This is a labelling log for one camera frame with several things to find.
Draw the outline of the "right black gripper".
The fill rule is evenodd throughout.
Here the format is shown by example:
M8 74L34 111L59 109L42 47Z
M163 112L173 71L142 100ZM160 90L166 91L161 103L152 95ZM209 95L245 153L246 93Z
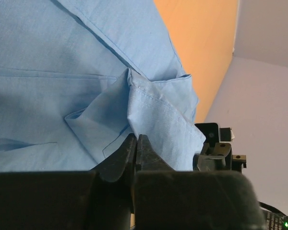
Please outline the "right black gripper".
M233 170L242 172L247 168L246 156L232 153L231 142L234 135L230 127L220 127L217 123L197 123L195 126L206 138L201 152L193 157L195 171Z

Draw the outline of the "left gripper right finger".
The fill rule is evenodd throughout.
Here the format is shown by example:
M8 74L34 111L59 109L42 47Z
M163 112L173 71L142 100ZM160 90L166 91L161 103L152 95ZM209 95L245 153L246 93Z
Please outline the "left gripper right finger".
M136 149L136 171L173 171L153 149L147 135L140 135Z

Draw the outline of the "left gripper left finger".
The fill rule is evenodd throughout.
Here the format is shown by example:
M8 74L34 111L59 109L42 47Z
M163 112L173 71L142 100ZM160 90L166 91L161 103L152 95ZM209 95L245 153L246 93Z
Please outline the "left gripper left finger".
M131 184L135 174L136 136L129 134L120 147L92 169L108 183Z

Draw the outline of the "blue long sleeve shirt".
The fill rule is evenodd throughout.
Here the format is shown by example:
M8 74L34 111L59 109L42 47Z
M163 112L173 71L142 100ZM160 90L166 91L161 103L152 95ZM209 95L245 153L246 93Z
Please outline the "blue long sleeve shirt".
M152 0L0 0L0 172L90 170L129 133L190 171L197 104Z

